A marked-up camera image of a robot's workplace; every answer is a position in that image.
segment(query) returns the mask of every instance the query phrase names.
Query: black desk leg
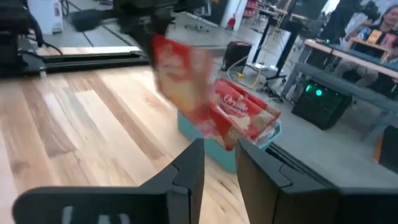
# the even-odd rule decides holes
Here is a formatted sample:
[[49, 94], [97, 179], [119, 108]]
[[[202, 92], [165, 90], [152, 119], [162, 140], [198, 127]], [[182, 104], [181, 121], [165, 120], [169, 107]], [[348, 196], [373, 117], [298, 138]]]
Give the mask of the black desk leg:
[[257, 47], [256, 54], [254, 54], [254, 58], [253, 58], [252, 63], [256, 63], [257, 58], [259, 57], [259, 54], [260, 54], [260, 51], [261, 51], [261, 47], [262, 47], [262, 45], [264, 44], [264, 41], [265, 41], [265, 39], [266, 39], [266, 36], [267, 36], [267, 33], [268, 33], [268, 30], [269, 30], [269, 26], [270, 26], [270, 25], [271, 25], [271, 23], [270, 23], [269, 20], [268, 20], [268, 21], [267, 21], [266, 28], [264, 29], [264, 32], [262, 33], [262, 36], [261, 36], [259, 45], [258, 45], [258, 47]]
[[286, 77], [285, 75], [280, 76], [280, 73], [282, 71], [283, 66], [285, 65], [287, 58], [289, 57], [290, 51], [292, 50], [292, 48], [294, 46], [294, 42], [296, 41], [296, 38], [298, 35], [299, 35], [299, 32], [297, 30], [290, 33], [289, 39], [287, 40], [287, 43], [282, 51], [282, 54], [280, 55], [279, 60], [276, 64], [278, 71], [275, 74], [275, 76], [268, 78], [268, 80]]

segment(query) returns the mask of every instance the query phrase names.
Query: blue box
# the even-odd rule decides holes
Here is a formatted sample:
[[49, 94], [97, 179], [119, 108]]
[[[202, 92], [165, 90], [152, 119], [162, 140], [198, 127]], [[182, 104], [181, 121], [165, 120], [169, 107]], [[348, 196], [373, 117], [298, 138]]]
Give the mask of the blue box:
[[[178, 122], [178, 130], [185, 135], [185, 137], [190, 140], [195, 140], [196, 138], [203, 138], [202, 133], [197, 130], [196, 127], [182, 115], [179, 111], [177, 112], [177, 122]], [[270, 140], [263, 145], [259, 146], [262, 151], [265, 151], [272, 140], [280, 133], [280, 125], [277, 125], [275, 128], [275, 133]], [[212, 139], [205, 139], [205, 152], [214, 159], [221, 167], [226, 169], [231, 173], [236, 173], [236, 150], [235, 148], [232, 151], [227, 151], [223, 147], [221, 147], [217, 142]]]

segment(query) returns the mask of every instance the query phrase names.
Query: green light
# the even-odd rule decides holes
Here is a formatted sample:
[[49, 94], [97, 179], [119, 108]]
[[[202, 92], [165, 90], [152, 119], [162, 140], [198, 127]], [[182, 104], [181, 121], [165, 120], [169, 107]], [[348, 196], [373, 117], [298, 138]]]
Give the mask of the green light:
[[322, 90], [317, 90], [317, 91], [315, 92], [315, 94], [317, 94], [317, 96], [322, 95]]

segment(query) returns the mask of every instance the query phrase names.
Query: gray floor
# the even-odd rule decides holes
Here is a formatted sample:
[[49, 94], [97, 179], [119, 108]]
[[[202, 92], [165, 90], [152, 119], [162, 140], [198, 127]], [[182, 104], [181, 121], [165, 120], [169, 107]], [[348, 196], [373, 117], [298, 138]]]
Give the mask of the gray floor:
[[[70, 1], [80, 9], [103, 8], [92, 0]], [[232, 40], [242, 40], [253, 45], [249, 60], [258, 48], [257, 43], [261, 34], [254, 32], [248, 26], [241, 26], [238, 31], [231, 32], [203, 24], [210, 30], [209, 33], [199, 33], [184, 28], [185, 24], [197, 23], [196, 19], [185, 14], [179, 15], [176, 26], [171, 26], [169, 30], [168, 38], [196, 46], [225, 46]], [[74, 32], [67, 22], [64, 29], [62, 34], [46, 36], [46, 41], [59, 47], [90, 46], [85, 36]], [[94, 46], [136, 45], [128, 36], [121, 35], [123, 38], [121, 40], [107, 29], [118, 32], [117, 26], [109, 24], [85, 34]], [[275, 65], [287, 38], [287, 33], [281, 32], [275, 39], [269, 39], [261, 50], [259, 61]], [[291, 61], [294, 61], [297, 55], [295, 52], [291, 53], [284, 67], [285, 73], [290, 72], [293, 66]], [[221, 62], [217, 61], [215, 64], [217, 69]], [[248, 76], [244, 81], [252, 83], [254, 78], [255, 76]], [[280, 86], [279, 83], [274, 83], [274, 85], [276, 88]], [[280, 119], [282, 132], [274, 142], [321, 175], [341, 187], [398, 187], [398, 175], [372, 161], [374, 146], [365, 144], [361, 140], [362, 130], [367, 128], [368, 123], [358, 118], [358, 112], [355, 109], [348, 110], [335, 127], [320, 131], [314, 125], [294, 116], [290, 112], [292, 106], [288, 103], [283, 105], [273, 101], [269, 103], [282, 111]]]

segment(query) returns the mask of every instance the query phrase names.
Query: table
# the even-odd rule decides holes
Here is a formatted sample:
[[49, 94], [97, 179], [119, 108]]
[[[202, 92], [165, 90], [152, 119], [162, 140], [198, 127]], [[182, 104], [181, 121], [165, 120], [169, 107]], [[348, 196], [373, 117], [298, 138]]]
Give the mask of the table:
[[[254, 58], [253, 58], [253, 63], [257, 62], [257, 58], [260, 54], [261, 51], [261, 47], [266, 39], [268, 30], [270, 26], [276, 26], [277, 25], [277, 19], [270, 16], [270, 14], [262, 12], [262, 10], [260, 10], [260, 15], [264, 15], [268, 17], [268, 21], [267, 21], [267, 25], [266, 28], [264, 29], [264, 32], [262, 33], [258, 48], [256, 50], [256, 53], [254, 54]], [[278, 62], [276, 64], [276, 67], [278, 68], [277, 73], [275, 74], [275, 76], [273, 77], [269, 77], [267, 78], [267, 80], [273, 80], [273, 79], [278, 79], [278, 78], [284, 78], [285, 76], [281, 76], [280, 73], [282, 71], [282, 68], [287, 60], [287, 57], [289, 56], [290, 51], [292, 50], [292, 47], [294, 45], [294, 42], [297, 38], [297, 36], [299, 35], [299, 32], [301, 31], [303, 27], [303, 24], [299, 23], [299, 22], [295, 22], [295, 21], [291, 21], [288, 20], [288, 22], [286, 23], [285, 27], [281, 27], [282, 29], [285, 29], [287, 31], [290, 32], [289, 38], [284, 46], [284, 49], [278, 59]]]
[[[65, 48], [66, 54], [132, 47]], [[149, 67], [0, 83], [0, 219], [24, 191], [45, 185], [136, 186], [190, 142]], [[249, 223], [235, 175], [206, 160], [201, 223]]]
[[[332, 46], [332, 45], [326, 45], [326, 44], [320, 44], [314, 40], [306, 40], [305, 41], [306, 48], [303, 50], [303, 53], [298, 59], [298, 64], [304, 63], [306, 58], [308, 57], [310, 53], [310, 48], [318, 49], [323, 52], [326, 52], [330, 55], [334, 55], [336, 57], [341, 57], [343, 59], [350, 60], [352, 62], [358, 63], [360, 65], [363, 65], [365, 67], [377, 70], [380, 73], [386, 74], [392, 78], [398, 78], [398, 67], [397, 65], [391, 64], [391, 63], [385, 63], [385, 64], [380, 64], [379, 59], [377, 58], [372, 58], [372, 57], [367, 57], [363, 54], [354, 54], [353, 51], [347, 52], [344, 50], [343, 47], [337, 47], [337, 46]], [[297, 69], [297, 65], [293, 69], [292, 73], [290, 74], [289, 79], [287, 80], [284, 89], [282, 90], [282, 96], [286, 96], [286, 94], [289, 92], [291, 89], [292, 85], [294, 84], [296, 78], [298, 77], [300, 71]], [[367, 90], [366, 88], [360, 88], [356, 86], [353, 83], [350, 83], [352, 88], [355, 89], [364, 89]], [[396, 113], [398, 113], [397, 109], [397, 102], [392, 101], [392, 100], [387, 100], [386, 102], [382, 101], [376, 101], [374, 100], [371, 102], [372, 104], [375, 104], [376, 106], [381, 107], [384, 111], [381, 112], [379, 117], [377, 118], [377, 121], [371, 126], [368, 135], [365, 136], [365, 140], [368, 142], [373, 142], [377, 138], [379, 134], [382, 133], [382, 131], [390, 124], [393, 122], [393, 120], [396, 119]]]

